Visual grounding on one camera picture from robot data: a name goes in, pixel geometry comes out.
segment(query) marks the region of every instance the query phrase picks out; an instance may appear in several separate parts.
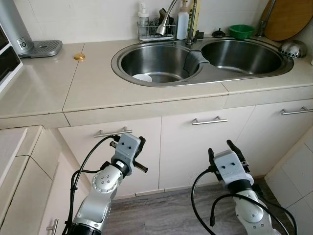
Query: cabinet handle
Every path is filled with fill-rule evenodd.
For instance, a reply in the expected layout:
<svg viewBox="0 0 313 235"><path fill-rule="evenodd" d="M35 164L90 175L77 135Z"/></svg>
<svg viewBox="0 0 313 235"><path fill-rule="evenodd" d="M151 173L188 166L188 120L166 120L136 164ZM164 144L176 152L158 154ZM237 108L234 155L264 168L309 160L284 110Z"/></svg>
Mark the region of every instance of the cabinet handle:
<svg viewBox="0 0 313 235"><path fill-rule="evenodd" d="M214 118L212 121L204 121L204 122L199 122L197 118L195 118L192 121L193 125L202 125L202 124L211 124L211 123L218 123L218 122L227 122L228 119L221 119L219 116Z"/></svg>
<svg viewBox="0 0 313 235"><path fill-rule="evenodd" d="M288 111L286 111L286 109L283 109L281 111L281 114L282 115L290 115L290 114L303 114L303 113L309 113L309 112L313 112L313 109L307 109L306 107L302 107L301 110L294 111L294 112L288 112Z"/></svg>
<svg viewBox="0 0 313 235"><path fill-rule="evenodd" d="M52 230L51 235L55 235L55 233L57 231L58 222L59 222L59 219L55 219L53 226L46 228L47 231Z"/></svg>
<svg viewBox="0 0 313 235"><path fill-rule="evenodd" d="M102 130L98 131L97 134L95 134L93 137L94 138L99 138L99 137L106 137L106 136L114 136L114 135L121 135L125 133L132 133L133 130L127 130L127 127L124 126L123 129L119 132L112 132L112 133L103 133Z"/></svg>

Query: double sink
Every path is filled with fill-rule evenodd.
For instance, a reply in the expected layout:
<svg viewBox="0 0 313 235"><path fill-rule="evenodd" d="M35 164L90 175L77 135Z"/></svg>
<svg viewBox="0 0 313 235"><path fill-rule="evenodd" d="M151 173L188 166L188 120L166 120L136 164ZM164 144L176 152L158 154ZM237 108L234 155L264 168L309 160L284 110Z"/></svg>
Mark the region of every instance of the double sink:
<svg viewBox="0 0 313 235"><path fill-rule="evenodd" d="M258 40L209 38L190 47L184 41L132 45L119 51L111 65L129 82L169 87L277 76L289 72L293 60ZM147 74L152 82L133 78L136 74Z"/></svg>

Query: faucet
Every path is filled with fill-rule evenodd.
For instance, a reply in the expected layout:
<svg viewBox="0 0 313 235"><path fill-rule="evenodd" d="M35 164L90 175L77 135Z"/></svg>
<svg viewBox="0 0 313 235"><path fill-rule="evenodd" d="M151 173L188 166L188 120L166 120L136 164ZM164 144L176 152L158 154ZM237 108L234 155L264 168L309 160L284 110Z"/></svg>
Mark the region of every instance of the faucet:
<svg viewBox="0 0 313 235"><path fill-rule="evenodd" d="M258 37L263 37L264 36L264 31L265 31L265 28L266 28L266 26L268 24L268 19L270 17L270 14L272 13L272 10L274 8L275 3L276 3L276 0L272 0L272 2L270 4L270 7L269 7L269 10L268 10L268 12L266 14L265 20L260 22L260 26L259 26L259 29L258 29L258 32L257 32L256 36L258 36Z"/></svg>
<svg viewBox="0 0 313 235"><path fill-rule="evenodd" d="M157 34L160 34L162 36L165 35L166 33L166 21L167 19L169 18L169 15L170 15L170 12L172 11L173 9L173 6L175 5L175 3L177 2L177 0L173 0L171 5L169 6L167 12L166 12L166 15L162 21L162 24L159 25L159 27L157 28L156 30L156 33ZM190 29L188 31L188 37L187 37L187 40L186 40L186 44L187 45L192 45L192 39L193 39L193 33L194 33L194 22L195 22L195 16L196 16L196 9L197 9L197 0L194 0L194 5L193 5L193 8L192 8L192 15L191 15L191 21L190 21Z"/></svg>

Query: wooden floor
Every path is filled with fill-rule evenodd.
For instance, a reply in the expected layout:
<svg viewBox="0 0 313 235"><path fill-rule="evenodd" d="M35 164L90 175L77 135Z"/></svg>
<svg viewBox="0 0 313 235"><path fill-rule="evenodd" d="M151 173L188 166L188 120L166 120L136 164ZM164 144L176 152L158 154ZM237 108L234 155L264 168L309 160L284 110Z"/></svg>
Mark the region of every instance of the wooden floor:
<svg viewBox="0 0 313 235"><path fill-rule="evenodd" d="M277 203L264 180L258 181L268 200ZM209 224L213 201L228 193L221 185L196 188L195 202L200 216ZM290 234L292 226L287 217L271 206L269 209L282 221ZM225 198L215 210L217 235L246 235L235 215L235 203ZM273 222L282 235L284 232ZM206 235L191 207L190 189L116 200L112 204L106 235Z"/></svg>

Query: wire rack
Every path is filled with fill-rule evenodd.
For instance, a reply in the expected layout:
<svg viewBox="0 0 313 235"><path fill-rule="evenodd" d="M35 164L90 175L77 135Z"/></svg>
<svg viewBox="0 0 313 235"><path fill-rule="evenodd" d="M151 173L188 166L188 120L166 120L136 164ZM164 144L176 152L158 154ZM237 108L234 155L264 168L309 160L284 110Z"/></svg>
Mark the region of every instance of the wire rack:
<svg viewBox="0 0 313 235"><path fill-rule="evenodd" d="M164 36L157 34L157 27L158 26L138 26L138 39L141 42L148 42L148 41L160 41L160 40L171 40L175 39L175 30L176 25L167 25L166 26L166 34Z"/></svg>

